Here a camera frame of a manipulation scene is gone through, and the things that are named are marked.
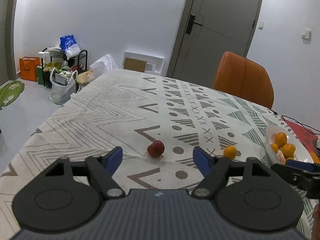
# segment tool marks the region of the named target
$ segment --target floor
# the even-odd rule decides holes
[[[61,107],[49,99],[50,89],[33,81],[18,80],[25,84],[24,91],[0,111],[0,174],[31,134]]]

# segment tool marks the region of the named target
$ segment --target door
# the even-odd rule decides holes
[[[8,0],[0,0],[0,85],[9,80],[4,48],[4,27],[7,6]]]
[[[194,0],[173,78],[212,87],[225,51],[245,56],[260,0]]]

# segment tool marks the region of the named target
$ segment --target leaf-shaped rug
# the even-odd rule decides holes
[[[12,81],[0,89],[0,110],[3,106],[10,105],[24,90],[24,83]]]

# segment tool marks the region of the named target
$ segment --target bowl of oranges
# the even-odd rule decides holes
[[[265,148],[272,164],[285,164],[287,160],[313,163],[310,154],[295,135],[279,126],[266,127]]]

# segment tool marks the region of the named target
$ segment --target chair backrest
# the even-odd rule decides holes
[[[259,64],[225,52],[220,60],[213,89],[271,109],[273,88],[267,71]]]

